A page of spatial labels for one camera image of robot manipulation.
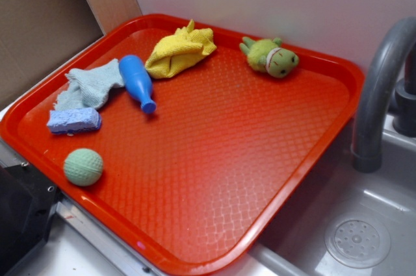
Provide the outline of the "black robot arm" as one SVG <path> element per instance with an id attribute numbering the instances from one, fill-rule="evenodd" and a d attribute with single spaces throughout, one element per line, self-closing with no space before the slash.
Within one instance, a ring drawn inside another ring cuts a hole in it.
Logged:
<path id="1" fill-rule="evenodd" d="M 59 189 L 32 165 L 1 168 L 1 275 L 11 275 L 49 239 Z"/>

